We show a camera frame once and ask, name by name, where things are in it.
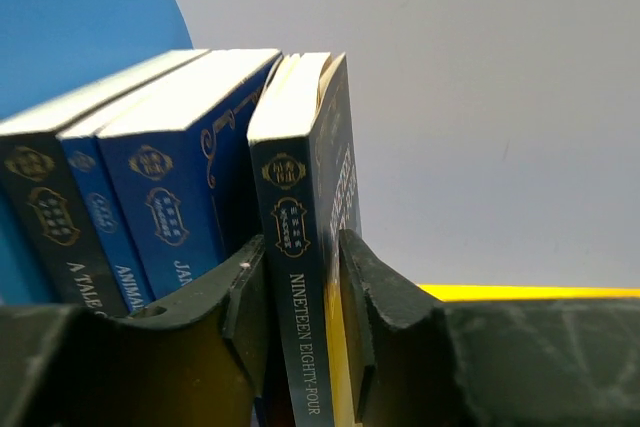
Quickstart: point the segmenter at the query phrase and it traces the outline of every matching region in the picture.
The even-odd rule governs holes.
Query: gray background
[[[638,0],[178,0],[198,47],[345,50],[363,234],[423,283],[640,286]]]

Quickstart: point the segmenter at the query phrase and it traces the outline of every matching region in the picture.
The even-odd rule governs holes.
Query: yellow object
[[[455,300],[575,299],[640,297],[640,289],[525,287],[512,285],[430,285],[420,288],[443,302]]]

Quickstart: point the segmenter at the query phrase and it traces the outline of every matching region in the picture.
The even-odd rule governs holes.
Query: light blue panel
[[[0,19],[0,118],[192,47],[175,0],[0,0]],[[0,298],[53,299],[2,193]]]

